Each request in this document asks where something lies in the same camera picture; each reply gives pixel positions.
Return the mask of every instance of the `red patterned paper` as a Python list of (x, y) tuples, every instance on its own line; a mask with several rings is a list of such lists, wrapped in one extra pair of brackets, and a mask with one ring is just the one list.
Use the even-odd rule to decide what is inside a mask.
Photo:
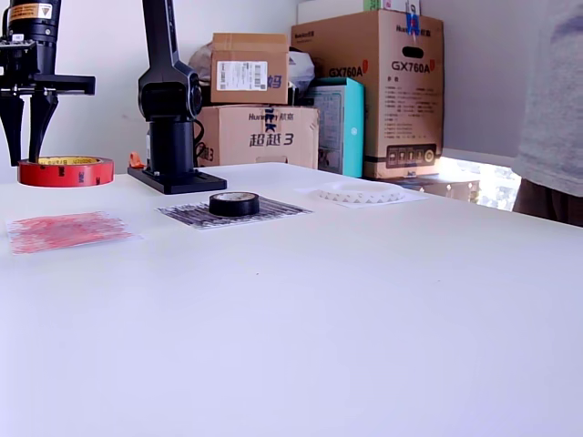
[(14, 254), (71, 248), (83, 244), (130, 239), (119, 218), (105, 212), (38, 217), (8, 223), (8, 237)]

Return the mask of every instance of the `brown cardboard box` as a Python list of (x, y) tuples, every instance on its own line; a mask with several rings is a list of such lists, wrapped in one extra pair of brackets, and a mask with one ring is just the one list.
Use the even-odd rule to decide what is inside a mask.
[(290, 47), (282, 34), (215, 34), (212, 103), (288, 103)]
[[(204, 107), (202, 167), (285, 162), (318, 168), (318, 110), (310, 107)], [(199, 134), (195, 126), (195, 135)]]
[(316, 76), (348, 76), (366, 87), (364, 174), (400, 178), (438, 173), (443, 150), (444, 25), (406, 14), (364, 12), (296, 25), (292, 46), (310, 55)]

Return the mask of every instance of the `red tape roll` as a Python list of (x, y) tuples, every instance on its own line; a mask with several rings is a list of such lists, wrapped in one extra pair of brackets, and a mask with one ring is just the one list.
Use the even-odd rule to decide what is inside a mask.
[(18, 181), (31, 187), (94, 187), (113, 181), (113, 174), (113, 161), (104, 158), (52, 157), (18, 165)]

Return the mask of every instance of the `cardboard box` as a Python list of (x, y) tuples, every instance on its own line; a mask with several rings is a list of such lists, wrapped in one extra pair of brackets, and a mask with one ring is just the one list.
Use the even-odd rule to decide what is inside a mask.
[[(318, 110), (310, 107), (204, 107), (197, 147), (202, 167), (284, 162), (318, 167)], [(195, 125), (195, 135), (199, 127)]]
[(347, 76), (366, 88), (364, 175), (438, 173), (443, 150), (444, 25), (419, 17), (364, 12), (296, 25), (293, 46), (312, 55), (316, 76)]
[(290, 47), (282, 34), (215, 34), (212, 103), (288, 103)]
[(364, 86), (344, 77), (319, 79), (312, 82), (305, 100), (320, 111), (318, 169), (361, 178)]
[(298, 5), (298, 24), (380, 9), (421, 14), (420, 0), (311, 0)]

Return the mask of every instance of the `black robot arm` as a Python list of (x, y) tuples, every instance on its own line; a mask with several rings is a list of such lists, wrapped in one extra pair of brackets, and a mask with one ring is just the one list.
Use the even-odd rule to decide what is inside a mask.
[(199, 77), (179, 60), (172, 0), (143, 0), (149, 70), (138, 82), (139, 108), (149, 122), (150, 156), (131, 176), (166, 194), (225, 189), (224, 180), (195, 169), (194, 119)]
[(95, 78), (55, 74), (61, 0), (11, 0), (0, 38), (0, 119), (6, 132), (10, 161), (21, 159), (24, 102), (31, 96), (28, 159), (37, 162), (48, 124), (60, 94), (95, 94)]

